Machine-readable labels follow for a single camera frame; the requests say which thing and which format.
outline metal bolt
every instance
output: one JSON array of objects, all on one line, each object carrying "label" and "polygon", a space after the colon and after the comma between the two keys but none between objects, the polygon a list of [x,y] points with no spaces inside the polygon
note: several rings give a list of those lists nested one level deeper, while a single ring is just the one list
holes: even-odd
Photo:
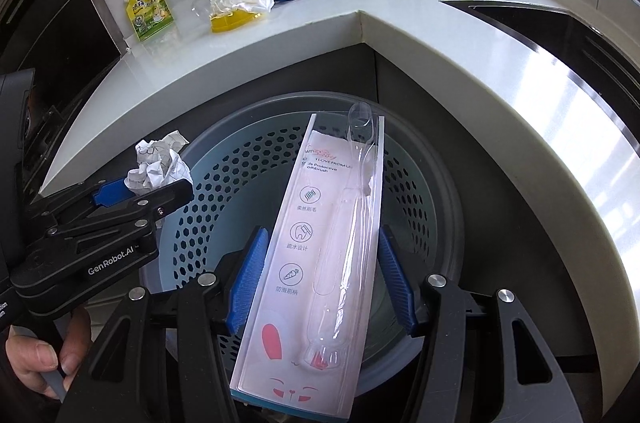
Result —
[{"label": "metal bolt", "polygon": [[142,298],[145,297],[146,291],[144,288],[141,287],[137,287],[137,288],[133,288],[131,291],[129,291],[129,298],[131,300],[142,300]]},{"label": "metal bolt", "polygon": [[509,291],[508,289],[501,289],[500,291],[498,291],[498,298],[500,298],[500,300],[502,300],[503,302],[513,302],[516,298],[516,295],[514,295],[513,293],[511,293],[511,291]]},{"label": "metal bolt", "polygon": [[429,284],[431,284],[434,288],[442,288],[447,283],[447,279],[442,275],[429,275],[427,279]]},{"label": "metal bolt", "polygon": [[210,286],[216,281],[216,276],[213,273],[203,273],[198,277],[198,284],[201,286]]}]

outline toothbrush packaging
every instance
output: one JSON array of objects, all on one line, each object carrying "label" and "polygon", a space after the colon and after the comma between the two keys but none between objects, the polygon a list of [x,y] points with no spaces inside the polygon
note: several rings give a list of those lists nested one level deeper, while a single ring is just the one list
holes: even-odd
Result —
[{"label": "toothbrush packaging", "polygon": [[380,227],[384,118],[366,103],[341,117],[347,139],[311,116],[230,383],[236,399],[318,421],[351,413]]}]

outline blue rubber tip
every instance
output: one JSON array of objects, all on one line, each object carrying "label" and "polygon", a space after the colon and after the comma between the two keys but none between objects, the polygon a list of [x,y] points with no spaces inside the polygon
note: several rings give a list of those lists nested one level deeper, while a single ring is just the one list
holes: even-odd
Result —
[{"label": "blue rubber tip", "polygon": [[389,291],[396,319],[411,335],[418,327],[418,320],[415,316],[414,292],[402,272],[398,258],[383,228],[380,228],[378,236],[378,262],[382,276],[385,278],[386,289]]},{"label": "blue rubber tip", "polygon": [[269,233],[266,229],[260,228],[242,263],[238,277],[231,287],[226,327],[232,335],[238,332],[249,316],[249,309],[254,301],[255,290],[264,267],[268,246]]},{"label": "blue rubber tip", "polygon": [[136,194],[124,185],[124,179],[119,179],[117,181],[111,181],[111,183],[103,184],[100,190],[94,193],[94,203],[96,206],[109,208],[135,195]]}]

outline yellow plastic container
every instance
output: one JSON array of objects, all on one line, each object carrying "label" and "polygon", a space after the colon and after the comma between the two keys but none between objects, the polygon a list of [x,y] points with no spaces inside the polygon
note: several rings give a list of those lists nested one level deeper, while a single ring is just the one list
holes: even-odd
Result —
[{"label": "yellow plastic container", "polygon": [[214,33],[231,31],[257,19],[260,15],[261,13],[248,13],[247,11],[237,9],[232,11],[230,15],[211,18],[211,31]]}]

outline white countertop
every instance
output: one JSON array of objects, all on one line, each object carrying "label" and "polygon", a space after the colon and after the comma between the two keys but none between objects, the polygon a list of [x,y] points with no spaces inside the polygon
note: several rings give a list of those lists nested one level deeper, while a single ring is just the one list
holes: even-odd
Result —
[{"label": "white countertop", "polygon": [[[569,9],[640,60],[635,41],[583,2],[507,1]],[[229,89],[366,42],[462,123],[538,216],[590,321],[605,408],[613,402],[640,358],[640,157],[566,66],[440,0],[295,0],[221,35],[187,8],[176,6],[175,27],[135,45],[100,84],[44,194]]]}]

